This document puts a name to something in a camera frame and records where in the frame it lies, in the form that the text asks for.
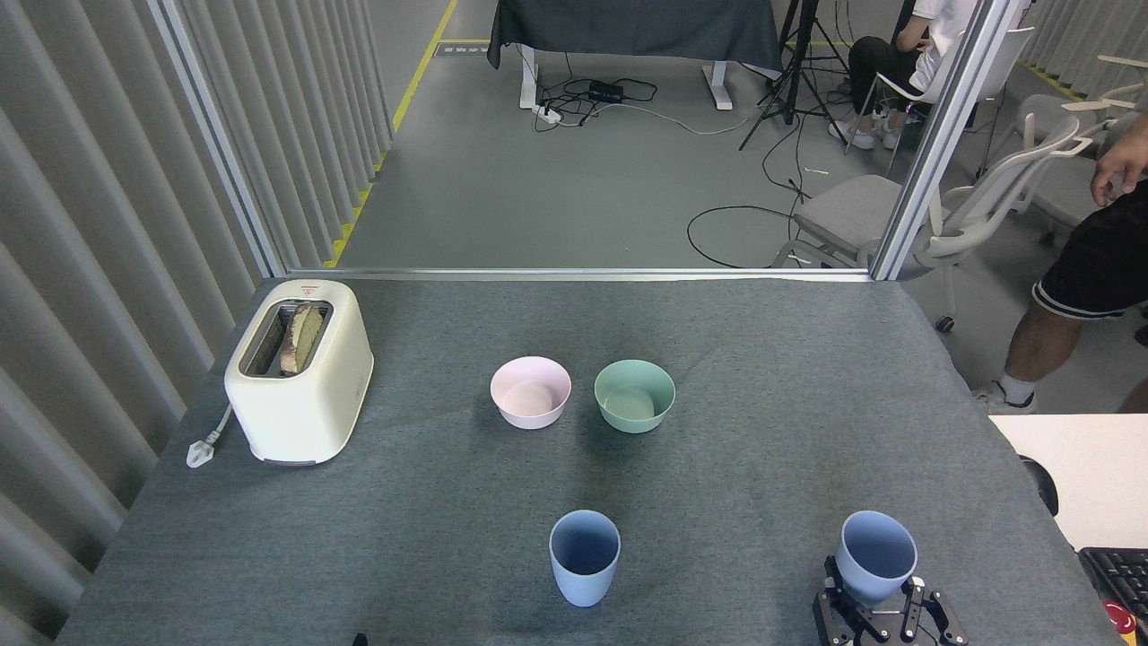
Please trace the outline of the walking person's hand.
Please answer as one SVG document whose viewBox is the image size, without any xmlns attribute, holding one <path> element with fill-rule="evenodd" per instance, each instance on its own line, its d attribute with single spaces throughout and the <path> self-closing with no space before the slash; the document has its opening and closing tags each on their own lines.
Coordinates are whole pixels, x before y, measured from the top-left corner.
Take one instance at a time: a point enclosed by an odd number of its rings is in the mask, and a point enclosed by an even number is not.
<svg viewBox="0 0 1148 646">
<path fill-rule="evenodd" d="M 1147 164 L 1147 135 L 1128 131 L 1096 162 L 1091 180 L 1091 196 L 1095 204 L 1097 207 L 1110 204 L 1114 199 L 1110 197 L 1109 185 L 1117 177 L 1122 179 L 1117 192 L 1119 195 L 1127 195 L 1135 189 L 1137 181 L 1143 176 L 1145 164 Z"/>
</svg>

